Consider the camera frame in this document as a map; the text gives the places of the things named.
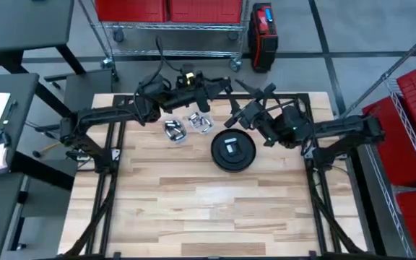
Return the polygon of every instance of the concrete floor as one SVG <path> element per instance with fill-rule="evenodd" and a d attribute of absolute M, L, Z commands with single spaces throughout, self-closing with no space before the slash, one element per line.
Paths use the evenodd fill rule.
<path fill-rule="evenodd" d="M 320 53 L 322 52 L 319 34 L 316 29 L 310 4 L 305 0 L 271 0 L 276 23 L 279 30 L 279 52 L 286 53 Z M 406 51 L 416 42 L 416 0 L 318 0 L 316 1 L 330 52 L 376 52 L 376 51 Z M 235 43 L 227 40 L 225 33 L 221 32 L 178 32 L 180 37 L 186 39 L 177 42 L 176 37 L 162 31 L 136 31 L 126 32 L 127 41 L 117 48 L 145 49 L 153 46 L 153 39 L 160 35 L 166 49 L 235 49 Z M 75 3 L 74 17 L 71 26 L 69 47 L 88 70 L 97 69 L 103 52 L 98 44 L 90 26 Z M 27 51 L 23 66 L 30 72 L 39 73 L 42 77 L 52 74 L 70 72 L 71 69 L 60 58 L 55 49 Z M 354 102 L 370 85 L 375 82 L 398 58 L 333 58 L 337 83 L 343 100 L 348 106 Z M 180 66 L 185 61 L 174 61 Z M 230 76 L 242 79 L 250 85 L 264 87 L 270 82 L 278 86 L 278 91 L 325 91 L 329 93 L 335 114 L 337 113 L 337 100 L 327 70 L 326 60 L 322 58 L 279 58 L 268 74 L 254 74 L 249 60 L 244 60 L 240 72 L 231 72 L 228 60 L 202 60 L 190 61 L 197 69 L 202 70 L 208 77 Z M 143 75 L 153 73 L 156 61 L 119 61 L 116 67 L 121 81 L 114 87 L 115 92 L 133 92 Z M 394 76 L 402 75 L 416 68 L 416 57 L 411 58 Z M 0 74 L 7 72 L 0 68 Z M 162 74 L 169 79 L 175 79 L 176 74 L 164 68 Z M 50 87 L 50 90 L 63 98 L 63 91 Z M 386 97 L 383 87 L 375 91 L 363 105 L 372 103 Z M 47 108 L 39 99 L 32 104 L 29 119 L 36 124 L 54 124 L 59 116 Z M 35 134 L 32 129 L 26 128 L 22 135 L 21 151 L 31 154 L 55 141 Z M 51 151 L 47 159 L 64 159 L 62 148 Z M 38 190 L 45 190 L 42 183 L 31 185 Z M 15 253 L 5 253 L 3 259 L 34 259 L 52 257 L 57 252 L 64 214 L 68 205 L 68 194 L 63 191 L 50 189 L 50 196 L 46 201 L 38 201 L 31 205 L 44 212 L 43 217 L 27 219 L 21 242 L 27 243 L 28 248 Z M 42 204 L 53 204 L 58 210 L 44 209 Z M 397 234 L 392 231 L 393 240 Z M 393 248 L 393 254 L 402 251 L 402 248 Z"/>

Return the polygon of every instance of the black lid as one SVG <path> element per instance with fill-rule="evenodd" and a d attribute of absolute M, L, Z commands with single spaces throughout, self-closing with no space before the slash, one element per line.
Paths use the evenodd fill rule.
<path fill-rule="evenodd" d="M 211 143 L 214 163 L 229 173 L 245 170 L 256 157 L 256 146 L 244 131 L 228 129 L 217 134 Z"/>

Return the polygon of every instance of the wooden tabletop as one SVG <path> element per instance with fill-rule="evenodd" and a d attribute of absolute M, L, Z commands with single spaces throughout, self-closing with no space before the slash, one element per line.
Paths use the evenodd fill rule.
<path fill-rule="evenodd" d="M 309 96 L 314 120 L 332 120 L 328 95 L 311 92 Z M 93 106 L 109 106 L 112 100 L 112 94 L 96 95 Z M 239 101 L 242 106 L 247 102 Z M 215 128 L 207 135 L 195 133 L 186 121 L 196 106 L 162 115 L 160 121 L 179 118 L 185 122 L 188 139 L 182 144 L 167 139 L 161 122 L 145 128 L 127 123 L 108 256 L 115 251 L 125 257 L 307 256 L 311 250 L 319 252 L 300 149 L 278 144 L 264 147 L 264 138 L 248 131 L 256 143 L 255 161 L 242 173 L 223 172 L 212 162 L 210 145 L 225 129 L 230 105 L 228 100 L 215 100 L 211 106 Z M 104 145 L 107 128 L 95 126 L 89 135 Z M 334 140 L 325 139 L 321 146 Z M 345 169 L 343 162 L 335 165 Z M 347 174 L 335 169 L 326 176 L 337 221 L 366 249 Z M 93 172 L 77 174 L 59 253 L 68 250 L 89 223 L 97 182 Z M 331 245 L 328 233 L 327 245 Z"/>

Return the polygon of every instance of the black table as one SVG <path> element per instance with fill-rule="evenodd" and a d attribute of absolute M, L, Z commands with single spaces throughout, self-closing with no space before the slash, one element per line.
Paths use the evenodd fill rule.
<path fill-rule="evenodd" d="M 0 0 L 0 66 L 28 73 L 21 65 L 24 51 L 54 47 L 76 74 L 86 73 L 67 46 L 73 5 L 74 0 Z M 42 84 L 35 94 L 61 116 L 71 113 Z"/>
<path fill-rule="evenodd" d="M 17 101 L 17 107 L 13 110 L 5 132 L 12 139 L 7 151 L 6 162 L 8 169 L 0 170 L 0 253 L 4 245 L 9 223 L 14 208 L 20 199 L 23 175 L 40 179 L 63 189 L 71 189 L 74 178 L 70 175 L 44 165 L 17 151 L 17 145 L 22 134 L 25 120 L 31 106 L 35 88 L 38 85 L 37 74 L 8 74 L 0 75 L 0 92 L 11 94 L 6 110 L 1 118 L 8 113 L 9 104 Z"/>

